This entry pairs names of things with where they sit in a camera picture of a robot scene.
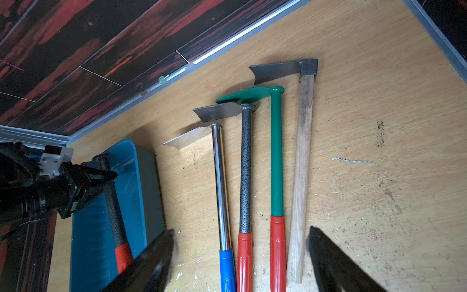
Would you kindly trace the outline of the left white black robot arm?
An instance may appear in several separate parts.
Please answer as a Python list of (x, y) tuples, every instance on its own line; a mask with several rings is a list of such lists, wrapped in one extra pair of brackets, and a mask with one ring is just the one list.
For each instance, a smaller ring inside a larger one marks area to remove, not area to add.
[(89, 205), (118, 176), (73, 164), (73, 149), (35, 151), (21, 142), (1, 143), (1, 224), (37, 219), (57, 210), (66, 219)]

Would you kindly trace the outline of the chrome hoe blue grip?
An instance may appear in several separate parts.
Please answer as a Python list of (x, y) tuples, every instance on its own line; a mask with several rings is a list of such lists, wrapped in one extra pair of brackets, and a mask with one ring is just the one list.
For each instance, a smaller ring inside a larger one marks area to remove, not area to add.
[(229, 222), (222, 127), (223, 126), (218, 123), (210, 124), (205, 127), (198, 127), (164, 144), (181, 150), (204, 136), (207, 136), (209, 133), (212, 135), (218, 230), (220, 238), (220, 284), (223, 292), (235, 292), (237, 291), (237, 277)]

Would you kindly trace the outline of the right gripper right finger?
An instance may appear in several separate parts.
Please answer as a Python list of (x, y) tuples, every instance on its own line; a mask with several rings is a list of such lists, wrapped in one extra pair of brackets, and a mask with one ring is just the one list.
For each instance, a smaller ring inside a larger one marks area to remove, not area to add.
[(311, 226), (308, 252), (320, 292), (383, 292), (373, 280), (319, 228)]

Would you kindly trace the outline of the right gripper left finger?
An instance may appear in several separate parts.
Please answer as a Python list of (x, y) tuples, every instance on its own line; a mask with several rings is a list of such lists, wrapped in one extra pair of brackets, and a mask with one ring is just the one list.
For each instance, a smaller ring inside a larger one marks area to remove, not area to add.
[(163, 292), (169, 281), (174, 250), (175, 232), (165, 230), (103, 291)]

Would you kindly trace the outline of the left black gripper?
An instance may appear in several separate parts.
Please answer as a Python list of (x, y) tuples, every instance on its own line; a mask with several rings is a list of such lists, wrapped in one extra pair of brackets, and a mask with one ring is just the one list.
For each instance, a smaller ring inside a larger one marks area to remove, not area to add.
[(21, 163), (27, 175), (21, 202), (24, 218), (48, 210), (57, 210), (61, 218), (68, 218), (118, 177), (113, 171), (73, 164), (73, 153), (71, 148), (46, 146), (39, 158), (26, 158)]

